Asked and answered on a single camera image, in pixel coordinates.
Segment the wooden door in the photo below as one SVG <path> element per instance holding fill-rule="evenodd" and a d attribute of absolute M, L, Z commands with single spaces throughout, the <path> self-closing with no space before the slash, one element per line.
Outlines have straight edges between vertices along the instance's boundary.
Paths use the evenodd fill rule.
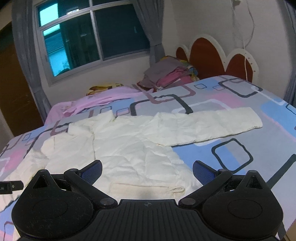
<path fill-rule="evenodd" d="M 12 35 L 11 24 L 0 33 L 4 39 L 0 49 L 0 109 L 12 133 L 18 136 L 43 123 L 8 35 Z"/>

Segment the pink blanket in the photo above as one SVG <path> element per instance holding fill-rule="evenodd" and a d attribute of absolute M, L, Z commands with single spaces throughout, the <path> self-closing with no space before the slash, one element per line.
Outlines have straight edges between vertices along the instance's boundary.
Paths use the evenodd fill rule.
<path fill-rule="evenodd" d="M 104 92 L 85 96 L 79 100 L 71 102 L 61 102 L 54 105 L 45 121 L 45 125 L 61 120 L 62 118 L 75 115 L 86 108 L 99 105 L 106 105 L 115 100 L 129 99 L 143 95 L 143 92 L 122 86 Z"/>

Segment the gray curtain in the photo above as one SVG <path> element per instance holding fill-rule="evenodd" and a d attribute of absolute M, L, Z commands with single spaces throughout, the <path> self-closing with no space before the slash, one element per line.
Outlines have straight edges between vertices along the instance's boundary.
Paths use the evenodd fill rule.
<path fill-rule="evenodd" d="M 42 89 L 37 65 L 32 8 L 32 0 L 13 0 L 12 32 L 20 66 L 34 95 L 34 100 L 44 123 L 51 109 L 51 105 Z"/>
<path fill-rule="evenodd" d="M 163 49 L 163 0 L 131 0 L 150 42 L 150 65 L 165 56 Z"/>
<path fill-rule="evenodd" d="M 294 30 L 294 34 L 295 34 L 294 38 L 296 39 L 296 9 L 294 9 L 287 1 L 284 1 L 284 2 L 288 10 L 288 15 L 290 17 L 290 21 L 292 23 L 292 27 Z M 296 107 L 296 66 L 295 64 L 296 63 L 294 62 L 292 75 L 284 96 L 284 100 L 289 104 L 293 105 L 294 107 Z"/>

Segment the patterned bedsheet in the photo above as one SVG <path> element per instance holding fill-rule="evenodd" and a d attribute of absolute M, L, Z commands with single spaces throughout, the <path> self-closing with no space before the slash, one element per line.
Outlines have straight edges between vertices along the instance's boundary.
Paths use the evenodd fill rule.
<path fill-rule="evenodd" d="M 112 110 L 114 115 L 155 115 L 157 112 L 192 113 L 252 107 L 263 128 L 236 136 L 173 147 L 192 168 L 201 160 L 214 169 L 233 173 L 259 171 L 284 211 L 279 236 L 296 218 L 296 109 L 275 95 L 244 80 L 219 76 L 133 99 L 114 101 L 82 111 L 12 139 L 0 153 L 0 180 L 4 180 L 31 148 L 40 149 L 44 140 L 67 130 L 71 122 Z M 0 213 L 0 240 L 12 240 L 14 226 L 11 203 Z"/>

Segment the black circular pad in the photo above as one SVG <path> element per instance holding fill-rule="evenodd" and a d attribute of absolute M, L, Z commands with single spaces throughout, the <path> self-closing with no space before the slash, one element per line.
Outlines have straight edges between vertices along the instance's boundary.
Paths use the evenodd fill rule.
<path fill-rule="evenodd" d="M 239 199 L 228 204 L 228 211 L 237 218 L 252 219 L 258 217 L 262 213 L 262 207 L 255 201 Z"/>
<path fill-rule="evenodd" d="M 63 190 L 33 189 L 15 204 L 13 223 L 19 233 L 35 239 L 61 239 L 82 230 L 93 206 L 84 196 Z"/>
<path fill-rule="evenodd" d="M 210 197 L 203 205 L 202 215 L 215 232 L 240 240 L 259 240 L 276 235 L 282 221 L 277 200 L 254 188 Z"/>

